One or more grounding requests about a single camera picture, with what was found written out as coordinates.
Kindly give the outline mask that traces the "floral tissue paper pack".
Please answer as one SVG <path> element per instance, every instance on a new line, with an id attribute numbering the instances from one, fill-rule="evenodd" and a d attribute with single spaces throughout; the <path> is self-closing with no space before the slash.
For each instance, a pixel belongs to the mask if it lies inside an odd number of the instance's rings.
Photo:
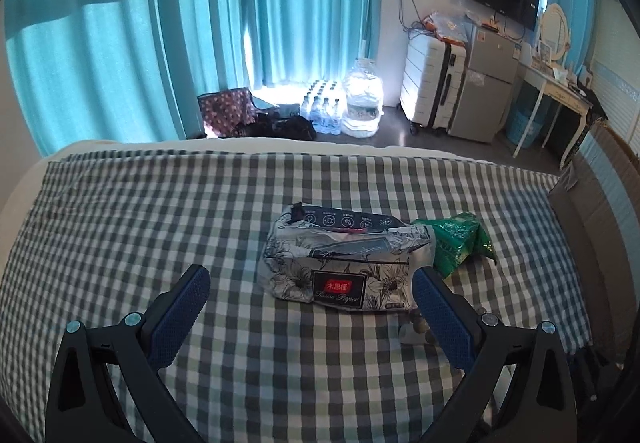
<path id="1" fill-rule="evenodd" d="M 271 226 L 260 282 L 275 298 L 371 313 L 416 307 L 412 278 L 434 262 L 428 225 L 295 203 Z"/>

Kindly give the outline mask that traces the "green snack bag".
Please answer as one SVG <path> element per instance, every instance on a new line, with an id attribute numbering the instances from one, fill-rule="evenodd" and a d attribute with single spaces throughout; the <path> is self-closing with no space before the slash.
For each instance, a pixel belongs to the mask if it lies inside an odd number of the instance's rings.
<path id="1" fill-rule="evenodd" d="M 413 224 L 434 229 L 436 248 L 433 267 L 442 278 L 453 274 L 469 257 L 485 257 L 496 262 L 494 245 L 477 216 L 463 212 L 451 218 L 416 220 Z"/>

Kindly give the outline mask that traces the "brown cardboard box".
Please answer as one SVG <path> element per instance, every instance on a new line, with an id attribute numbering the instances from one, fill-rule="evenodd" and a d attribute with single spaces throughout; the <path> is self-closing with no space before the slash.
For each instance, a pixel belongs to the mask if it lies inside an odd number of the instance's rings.
<path id="1" fill-rule="evenodd" d="M 639 308 L 639 159 L 598 121 L 548 199 L 573 255 L 592 343 L 620 362 Z"/>

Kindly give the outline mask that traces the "blue laundry basket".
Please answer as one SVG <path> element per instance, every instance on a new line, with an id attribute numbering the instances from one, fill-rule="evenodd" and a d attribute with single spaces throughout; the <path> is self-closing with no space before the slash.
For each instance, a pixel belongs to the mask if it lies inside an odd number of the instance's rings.
<path id="1" fill-rule="evenodd" d="M 506 120 L 506 139 L 513 145 L 518 146 L 523 135 L 524 129 L 529 122 L 531 111 L 515 108 L 510 111 L 509 118 Z M 541 114 L 536 114 L 536 118 L 528 129 L 526 137 L 523 140 L 521 148 L 529 148 L 533 145 L 534 140 L 538 137 L 544 118 Z"/>

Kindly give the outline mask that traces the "white dressing table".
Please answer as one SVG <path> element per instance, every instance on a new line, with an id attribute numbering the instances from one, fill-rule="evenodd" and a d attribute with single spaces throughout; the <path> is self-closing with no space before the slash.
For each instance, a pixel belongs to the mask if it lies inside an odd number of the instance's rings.
<path id="1" fill-rule="evenodd" d="M 580 140 L 582 134 L 587 130 L 588 114 L 592 108 L 592 104 L 584 96 L 581 96 L 578 92 L 572 90 L 568 86 L 562 85 L 561 82 L 555 80 L 552 76 L 549 76 L 540 69 L 536 69 L 534 66 L 519 64 L 512 86 L 512 108 L 518 107 L 518 100 L 520 99 L 523 85 L 530 85 L 534 88 L 537 91 L 537 97 L 534 100 L 532 112 L 524 126 L 522 134 L 518 137 L 518 141 L 515 143 L 512 158 L 516 159 L 518 158 L 518 155 L 520 155 L 520 151 L 522 150 L 528 131 L 533 126 L 537 114 L 539 114 L 542 102 L 544 100 L 550 100 L 554 105 L 554 115 L 547 130 L 547 135 L 544 137 L 544 141 L 542 142 L 542 146 L 547 145 L 551 133 L 555 128 L 556 122 L 558 122 L 562 108 L 568 109 L 579 119 L 577 128 L 574 130 L 572 137 L 565 146 L 560 159 L 560 169 L 563 170 L 567 161 L 570 160 L 570 154 L 577 146 L 578 140 Z"/>

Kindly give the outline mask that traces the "silver mini fridge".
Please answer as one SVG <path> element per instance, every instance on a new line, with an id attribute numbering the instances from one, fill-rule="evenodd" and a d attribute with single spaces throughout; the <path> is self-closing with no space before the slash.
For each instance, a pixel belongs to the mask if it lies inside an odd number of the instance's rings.
<path id="1" fill-rule="evenodd" d="M 511 105 L 520 46 L 495 31 L 473 26 L 451 136 L 490 144 Z"/>

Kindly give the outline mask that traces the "polka dot storage bag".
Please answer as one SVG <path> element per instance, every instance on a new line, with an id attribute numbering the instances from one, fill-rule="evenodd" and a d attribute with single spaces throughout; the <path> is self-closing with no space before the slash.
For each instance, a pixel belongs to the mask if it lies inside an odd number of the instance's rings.
<path id="1" fill-rule="evenodd" d="M 207 137 L 236 137 L 245 125 L 256 121 L 257 108 L 249 88 L 232 88 L 198 96 Z"/>

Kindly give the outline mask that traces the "white suitcase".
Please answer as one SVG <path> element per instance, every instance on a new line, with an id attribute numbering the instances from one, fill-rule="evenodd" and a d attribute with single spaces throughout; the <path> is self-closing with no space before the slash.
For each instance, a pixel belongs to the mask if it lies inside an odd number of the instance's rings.
<path id="1" fill-rule="evenodd" d="M 413 33 L 408 41 L 399 107 L 410 133 L 447 132 L 460 94 L 466 49 L 436 36 Z"/>

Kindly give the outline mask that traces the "large clear water jug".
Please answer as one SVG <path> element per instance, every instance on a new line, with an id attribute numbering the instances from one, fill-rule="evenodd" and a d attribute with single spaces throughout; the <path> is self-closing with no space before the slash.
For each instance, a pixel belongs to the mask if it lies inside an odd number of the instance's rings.
<path id="1" fill-rule="evenodd" d="M 378 132 L 383 116 L 384 86 L 375 62 L 358 58 L 345 80 L 342 132 L 350 137 L 369 138 Z"/>

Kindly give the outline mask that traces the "black clothes pile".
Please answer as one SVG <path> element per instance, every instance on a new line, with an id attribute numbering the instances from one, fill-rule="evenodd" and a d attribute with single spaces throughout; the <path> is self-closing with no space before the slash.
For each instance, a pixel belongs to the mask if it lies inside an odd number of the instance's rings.
<path id="1" fill-rule="evenodd" d="M 317 132 L 309 120 L 300 116 L 280 118 L 258 114 L 252 123 L 240 123 L 235 137 L 284 138 L 285 140 L 317 140 Z"/>

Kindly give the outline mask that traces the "white oval mirror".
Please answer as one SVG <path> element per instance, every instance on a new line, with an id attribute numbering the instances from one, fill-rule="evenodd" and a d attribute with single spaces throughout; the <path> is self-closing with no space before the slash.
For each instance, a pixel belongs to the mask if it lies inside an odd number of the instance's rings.
<path id="1" fill-rule="evenodd" d="M 544 62 L 559 62 L 570 49 L 570 26 L 558 3 L 549 4 L 539 19 L 538 44 Z"/>

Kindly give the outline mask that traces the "pack of water bottles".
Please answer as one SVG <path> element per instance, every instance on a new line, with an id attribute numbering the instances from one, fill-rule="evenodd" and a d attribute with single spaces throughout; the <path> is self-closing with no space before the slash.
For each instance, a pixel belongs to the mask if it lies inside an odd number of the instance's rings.
<path id="1" fill-rule="evenodd" d="M 303 91 L 299 112 L 317 134 L 339 136 L 345 104 L 343 85 L 337 80 L 314 80 Z"/>

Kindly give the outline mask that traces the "plastic bag on suitcase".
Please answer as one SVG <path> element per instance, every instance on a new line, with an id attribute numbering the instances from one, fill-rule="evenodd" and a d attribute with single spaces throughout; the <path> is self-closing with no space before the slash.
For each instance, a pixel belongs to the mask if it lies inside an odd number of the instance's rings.
<path id="1" fill-rule="evenodd" d="M 465 15 L 431 12 L 422 24 L 441 41 L 464 45 L 470 40 L 472 21 Z"/>

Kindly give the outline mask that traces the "teal window curtain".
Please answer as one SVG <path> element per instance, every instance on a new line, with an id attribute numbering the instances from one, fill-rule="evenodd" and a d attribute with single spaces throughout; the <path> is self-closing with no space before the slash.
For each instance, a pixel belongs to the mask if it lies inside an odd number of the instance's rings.
<path id="1" fill-rule="evenodd" d="M 338 79 L 378 48 L 381 0 L 3 0 L 18 105 L 43 156 L 203 130 L 198 98 Z"/>

